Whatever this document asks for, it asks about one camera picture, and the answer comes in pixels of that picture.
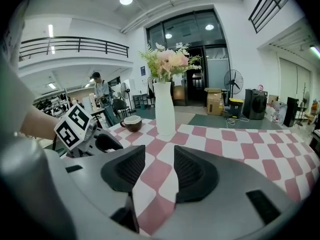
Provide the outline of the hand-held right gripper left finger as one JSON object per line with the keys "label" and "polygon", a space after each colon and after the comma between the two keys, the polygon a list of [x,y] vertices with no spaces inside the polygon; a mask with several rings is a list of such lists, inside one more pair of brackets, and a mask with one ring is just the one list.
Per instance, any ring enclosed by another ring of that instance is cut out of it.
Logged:
{"label": "hand-held right gripper left finger", "polygon": [[145,168],[144,145],[61,159],[45,155],[76,237],[139,237],[133,187]]}

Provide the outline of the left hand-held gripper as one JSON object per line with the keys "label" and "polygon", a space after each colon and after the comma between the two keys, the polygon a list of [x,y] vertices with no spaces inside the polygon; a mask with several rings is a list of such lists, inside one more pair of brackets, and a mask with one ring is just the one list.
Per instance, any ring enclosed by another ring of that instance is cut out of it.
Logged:
{"label": "left hand-held gripper", "polygon": [[93,117],[79,104],[74,104],[54,128],[65,145],[68,158],[103,155],[123,149],[123,145],[108,131],[99,129]]}

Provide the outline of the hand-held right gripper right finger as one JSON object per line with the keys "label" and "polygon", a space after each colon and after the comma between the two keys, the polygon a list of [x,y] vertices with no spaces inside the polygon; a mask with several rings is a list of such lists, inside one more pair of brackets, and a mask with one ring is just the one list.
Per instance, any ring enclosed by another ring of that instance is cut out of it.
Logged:
{"label": "hand-held right gripper right finger", "polygon": [[301,224],[303,203],[251,166],[176,145],[178,192],[159,240],[279,240]]}

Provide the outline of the person's left forearm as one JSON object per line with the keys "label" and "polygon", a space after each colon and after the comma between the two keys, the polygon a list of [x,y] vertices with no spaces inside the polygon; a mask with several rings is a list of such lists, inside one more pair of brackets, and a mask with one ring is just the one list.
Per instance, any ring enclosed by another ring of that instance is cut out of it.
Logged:
{"label": "person's left forearm", "polygon": [[54,129],[59,121],[59,118],[50,116],[31,105],[23,120],[20,132],[26,136],[53,141],[56,138]]}

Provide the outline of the brown cup white inside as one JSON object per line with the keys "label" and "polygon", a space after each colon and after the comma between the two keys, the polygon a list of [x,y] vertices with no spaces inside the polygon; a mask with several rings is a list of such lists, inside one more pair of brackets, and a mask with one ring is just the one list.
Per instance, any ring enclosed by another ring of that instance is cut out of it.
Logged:
{"label": "brown cup white inside", "polygon": [[123,128],[126,128],[129,132],[135,133],[142,128],[142,118],[137,115],[126,117],[120,122]]}

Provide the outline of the black low shelf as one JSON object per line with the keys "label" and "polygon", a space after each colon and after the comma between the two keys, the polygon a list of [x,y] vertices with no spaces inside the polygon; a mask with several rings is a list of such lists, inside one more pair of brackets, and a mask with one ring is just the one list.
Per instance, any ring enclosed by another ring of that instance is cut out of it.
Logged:
{"label": "black low shelf", "polygon": [[145,110],[150,107],[147,94],[133,95],[133,103],[136,109]]}

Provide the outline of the pink white checkered tablecloth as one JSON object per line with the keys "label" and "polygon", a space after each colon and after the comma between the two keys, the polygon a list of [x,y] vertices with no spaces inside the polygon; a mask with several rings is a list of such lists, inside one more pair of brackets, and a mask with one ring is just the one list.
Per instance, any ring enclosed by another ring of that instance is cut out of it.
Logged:
{"label": "pink white checkered tablecloth", "polygon": [[174,195],[178,180],[173,169],[174,146],[196,148],[208,153],[239,161],[246,169],[255,169],[260,175],[282,189],[289,199],[304,201],[320,179],[320,158],[297,134],[287,130],[227,129],[194,125],[178,125],[173,135],[158,134],[155,122],[142,121],[140,133],[129,133],[120,126],[111,130],[122,145],[146,146],[146,168],[137,182],[136,190],[142,196],[137,203],[141,234],[165,240],[200,240],[213,223],[203,213],[186,218],[190,225],[174,223]]}

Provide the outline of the white vase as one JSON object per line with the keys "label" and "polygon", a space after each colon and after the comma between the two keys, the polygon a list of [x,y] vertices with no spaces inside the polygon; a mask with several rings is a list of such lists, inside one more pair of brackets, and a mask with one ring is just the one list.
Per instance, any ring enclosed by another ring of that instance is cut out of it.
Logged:
{"label": "white vase", "polygon": [[155,93],[155,120],[157,132],[169,136],[176,131],[175,110],[171,97],[171,83],[157,82],[153,84]]}

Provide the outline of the green floor mat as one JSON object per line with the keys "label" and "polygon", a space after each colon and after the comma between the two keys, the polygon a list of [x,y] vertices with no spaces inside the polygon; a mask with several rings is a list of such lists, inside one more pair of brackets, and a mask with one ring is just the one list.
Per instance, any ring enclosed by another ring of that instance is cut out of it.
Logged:
{"label": "green floor mat", "polygon": [[196,114],[188,124],[211,128],[282,130],[278,124],[271,122],[266,118],[263,120],[248,120],[244,117],[241,120],[235,120],[234,124],[227,124],[226,118],[223,116]]}

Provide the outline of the black bin yellow lid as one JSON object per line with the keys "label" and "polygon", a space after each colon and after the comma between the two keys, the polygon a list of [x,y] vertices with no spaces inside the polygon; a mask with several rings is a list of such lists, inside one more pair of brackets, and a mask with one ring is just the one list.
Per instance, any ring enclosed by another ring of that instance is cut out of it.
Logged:
{"label": "black bin yellow lid", "polygon": [[229,114],[232,118],[240,118],[243,104],[244,101],[242,99],[229,98]]}

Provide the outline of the pink flower bouquet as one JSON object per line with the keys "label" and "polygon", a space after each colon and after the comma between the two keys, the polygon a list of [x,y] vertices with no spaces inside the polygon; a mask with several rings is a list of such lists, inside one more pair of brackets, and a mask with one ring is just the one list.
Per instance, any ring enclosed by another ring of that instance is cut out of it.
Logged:
{"label": "pink flower bouquet", "polygon": [[200,70],[202,66],[200,55],[192,56],[186,46],[178,50],[166,49],[163,45],[155,44],[156,49],[147,46],[147,51],[139,52],[139,56],[146,61],[153,79],[159,83],[169,82],[173,76],[183,75],[188,70]]}

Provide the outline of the black washing machine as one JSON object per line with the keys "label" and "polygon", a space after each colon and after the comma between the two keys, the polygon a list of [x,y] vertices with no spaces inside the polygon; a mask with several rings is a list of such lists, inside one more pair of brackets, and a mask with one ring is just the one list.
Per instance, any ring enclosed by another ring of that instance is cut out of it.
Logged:
{"label": "black washing machine", "polygon": [[262,120],[265,116],[268,92],[246,89],[242,114],[249,120]]}

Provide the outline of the brown cardboard box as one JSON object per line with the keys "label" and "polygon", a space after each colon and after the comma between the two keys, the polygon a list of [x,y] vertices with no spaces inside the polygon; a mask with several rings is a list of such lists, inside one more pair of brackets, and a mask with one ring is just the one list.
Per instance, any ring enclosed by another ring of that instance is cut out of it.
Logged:
{"label": "brown cardboard box", "polygon": [[224,109],[224,100],[222,90],[220,88],[205,88],[206,111],[208,115],[221,116]]}

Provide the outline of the black tower speaker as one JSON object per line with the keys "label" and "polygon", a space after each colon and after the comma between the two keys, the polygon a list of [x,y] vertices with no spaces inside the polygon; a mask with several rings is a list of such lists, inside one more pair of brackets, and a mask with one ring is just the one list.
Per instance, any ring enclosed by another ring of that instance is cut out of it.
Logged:
{"label": "black tower speaker", "polygon": [[287,109],[283,124],[286,127],[292,127],[294,125],[296,114],[298,111],[299,100],[296,98],[287,98]]}

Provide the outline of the black stair railing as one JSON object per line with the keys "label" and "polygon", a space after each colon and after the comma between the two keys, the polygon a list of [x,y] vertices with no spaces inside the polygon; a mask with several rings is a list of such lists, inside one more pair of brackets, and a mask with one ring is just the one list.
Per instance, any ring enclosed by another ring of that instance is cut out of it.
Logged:
{"label": "black stair railing", "polygon": [[258,0],[248,20],[258,34],[285,6],[288,0]]}

